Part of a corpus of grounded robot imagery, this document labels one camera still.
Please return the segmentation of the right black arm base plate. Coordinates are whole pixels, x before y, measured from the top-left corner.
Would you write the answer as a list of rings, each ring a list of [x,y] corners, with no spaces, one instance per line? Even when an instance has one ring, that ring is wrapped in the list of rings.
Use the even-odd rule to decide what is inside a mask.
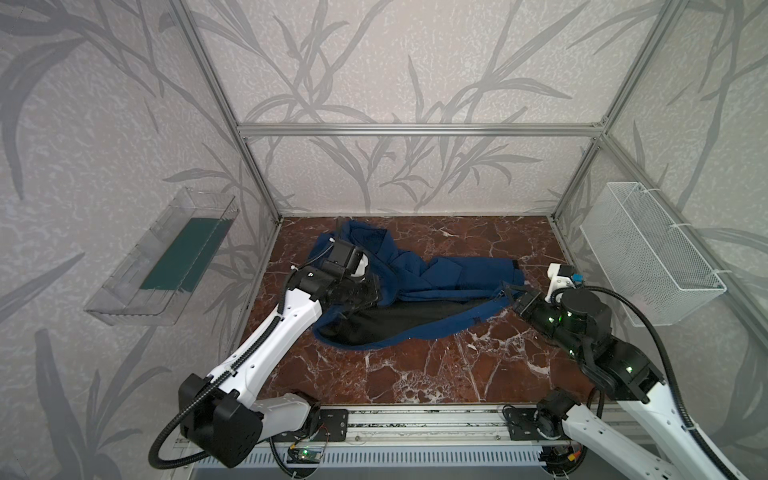
[[[558,440],[562,437],[559,421],[546,409],[507,404],[501,413],[511,440]]]

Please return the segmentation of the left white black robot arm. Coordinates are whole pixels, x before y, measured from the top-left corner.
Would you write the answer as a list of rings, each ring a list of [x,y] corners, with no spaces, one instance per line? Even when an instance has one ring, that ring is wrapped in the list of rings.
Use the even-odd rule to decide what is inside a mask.
[[[324,261],[288,276],[275,309],[258,329],[207,376],[190,375],[179,389],[179,412],[158,434],[148,462],[176,469],[213,457],[228,468],[253,448],[284,432],[298,431],[310,417],[299,394],[260,400],[267,378],[299,337],[335,303],[368,306],[378,300],[368,260],[355,267]]]

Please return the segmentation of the blue zip jacket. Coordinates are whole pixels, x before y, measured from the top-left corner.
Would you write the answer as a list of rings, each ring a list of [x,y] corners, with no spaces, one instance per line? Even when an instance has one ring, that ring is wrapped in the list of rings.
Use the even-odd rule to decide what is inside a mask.
[[[311,254],[319,255],[332,238],[362,249],[379,286],[376,302],[358,309],[334,302],[312,326],[317,340],[339,349],[375,350],[409,339],[452,336],[506,309],[505,286],[525,285],[514,259],[438,256],[425,261],[399,248],[388,230],[355,220],[320,235]]]

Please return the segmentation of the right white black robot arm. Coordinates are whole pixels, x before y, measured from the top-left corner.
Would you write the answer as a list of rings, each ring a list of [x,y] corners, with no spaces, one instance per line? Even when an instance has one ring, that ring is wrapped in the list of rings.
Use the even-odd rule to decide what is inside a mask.
[[[562,287],[545,297],[530,287],[507,284],[512,310],[560,347],[599,392],[615,401],[651,437],[652,454],[559,391],[538,412],[556,432],[597,454],[628,479],[741,479],[743,473],[719,450],[687,411],[668,352],[647,317],[617,292],[592,285]],[[613,335],[612,297],[645,325],[661,362]]]

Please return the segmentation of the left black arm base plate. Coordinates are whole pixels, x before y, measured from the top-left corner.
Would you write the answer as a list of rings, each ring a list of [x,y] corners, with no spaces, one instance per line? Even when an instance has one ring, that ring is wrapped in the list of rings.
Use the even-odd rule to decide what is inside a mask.
[[[300,439],[344,442],[347,437],[349,416],[350,411],[348,409],[313,408],[296,434]]]

